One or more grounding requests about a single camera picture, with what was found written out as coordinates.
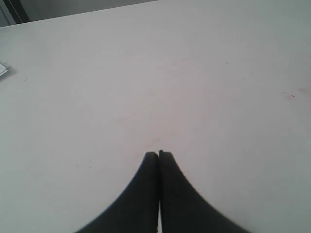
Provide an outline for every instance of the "white table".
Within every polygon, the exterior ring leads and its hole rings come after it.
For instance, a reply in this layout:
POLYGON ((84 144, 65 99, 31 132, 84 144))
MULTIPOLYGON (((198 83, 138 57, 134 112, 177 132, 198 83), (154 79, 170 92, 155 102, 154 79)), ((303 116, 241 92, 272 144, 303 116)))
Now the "white table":
POLYGON ((74 232, 164 149, 239 225, 309 232, 310 9, 160 0, 0 28, 15 69, 0 80, 0 231, 74 232))

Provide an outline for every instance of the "black object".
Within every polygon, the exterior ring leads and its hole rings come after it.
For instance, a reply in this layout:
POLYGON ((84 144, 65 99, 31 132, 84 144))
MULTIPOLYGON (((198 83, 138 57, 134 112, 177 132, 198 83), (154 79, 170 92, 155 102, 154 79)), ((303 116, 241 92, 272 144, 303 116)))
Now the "black object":
POLYGON ((78 233, 156 233, 158 224, 158 156, 145 157, 117 200, 78 233))
POLYGON ((195 191, 169 152, 160 151, 159 177, 163 233, 247 233, 195 191))
POLYGON ((20 0, 3 0, 16 24, 30 22, 20 0))

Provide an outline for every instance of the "table surface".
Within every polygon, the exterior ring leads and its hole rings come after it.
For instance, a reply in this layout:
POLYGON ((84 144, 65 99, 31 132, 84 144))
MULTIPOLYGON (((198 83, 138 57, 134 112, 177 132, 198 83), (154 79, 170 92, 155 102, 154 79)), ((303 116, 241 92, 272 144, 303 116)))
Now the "table surface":
POLYGON ((70 233, 146 151, 254 233, 311 216, 311 2, 160 0, 0 28, 0 226, 70 233))

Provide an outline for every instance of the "small white object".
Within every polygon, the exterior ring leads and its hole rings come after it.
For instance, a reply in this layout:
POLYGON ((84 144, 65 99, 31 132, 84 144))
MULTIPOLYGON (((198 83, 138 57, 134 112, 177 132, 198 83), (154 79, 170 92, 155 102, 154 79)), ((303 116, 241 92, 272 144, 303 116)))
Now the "small white object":
POLYGON ((5 74, 8 71, 8 69, 4 66, 0 64, 0 76, 5 74))

